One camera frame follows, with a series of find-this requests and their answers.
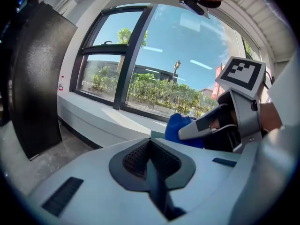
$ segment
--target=street lamp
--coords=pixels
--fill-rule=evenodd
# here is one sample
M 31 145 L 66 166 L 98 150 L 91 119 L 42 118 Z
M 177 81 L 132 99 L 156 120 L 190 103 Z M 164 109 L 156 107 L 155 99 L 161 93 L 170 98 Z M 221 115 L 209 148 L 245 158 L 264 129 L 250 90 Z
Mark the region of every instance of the street lamp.
M 174 64 L 174 73 L 173 73 L 172 81 L 174 81 L 174 77 L 175 77 L 176 71 L 177 71 L 177 69 L 180 67 L 180 65 L 181 65 L 180 60 L 178 60 L 178 61 Z

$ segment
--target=floor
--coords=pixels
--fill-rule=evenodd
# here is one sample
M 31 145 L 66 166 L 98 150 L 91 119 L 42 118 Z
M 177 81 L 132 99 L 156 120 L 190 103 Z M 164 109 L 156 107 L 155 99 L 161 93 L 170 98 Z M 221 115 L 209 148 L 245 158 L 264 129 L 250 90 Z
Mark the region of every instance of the floor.
M 2 171 L 24 195 L 79 155 L 93 150 L 64 126 L 60 126 L 60 131 L 61 143 L 29 161 L 18 142 L 12 122 L 0 127 Z

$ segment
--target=white sleeve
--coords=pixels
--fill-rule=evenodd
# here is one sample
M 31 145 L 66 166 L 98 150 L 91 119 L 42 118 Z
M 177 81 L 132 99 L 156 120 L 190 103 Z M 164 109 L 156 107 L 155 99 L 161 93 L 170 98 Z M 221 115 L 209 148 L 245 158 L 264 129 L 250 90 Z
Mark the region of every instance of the white sleeve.
M 300 54 L 294 53 L 289 63 L 270 87 L 268 95 L 283 125 L 300 124 Z

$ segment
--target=sky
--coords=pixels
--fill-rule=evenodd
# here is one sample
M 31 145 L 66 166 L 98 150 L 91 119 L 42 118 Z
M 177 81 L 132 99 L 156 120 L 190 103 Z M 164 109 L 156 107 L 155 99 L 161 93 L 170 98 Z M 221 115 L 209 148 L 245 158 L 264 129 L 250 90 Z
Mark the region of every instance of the sky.
M 110 15 L 99 32 L 94 45 L 105 41 L 119 42 L 118 31 L 133 30 L 141 12 Z M 159 5 L 147 28 L 146 46 L 141 48 L 136 64 L 173 73 L 174 64 L 179 84 L 193 89 L 213 89 L 216 68 L 228 61 L 227 38 L 222 22 L 209 14 L 210 19 L 186 9 Z M 120 60 L 118 55 L 92 55 L 89 60 Z

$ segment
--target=blue object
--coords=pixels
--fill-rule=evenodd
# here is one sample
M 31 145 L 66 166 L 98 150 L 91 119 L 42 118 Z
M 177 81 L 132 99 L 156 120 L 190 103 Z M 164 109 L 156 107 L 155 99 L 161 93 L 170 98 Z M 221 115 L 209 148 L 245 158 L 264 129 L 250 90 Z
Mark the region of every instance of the blue object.
M 172 115 L 168 121 L 165 129 L 165 139 L 183 145 L 204 148 L 202 138 L 194 138 L 190 140 L 181 141 L 178 138 L 178 131 L 194 121 L 191 117 L 182 117 L 179 113 Z

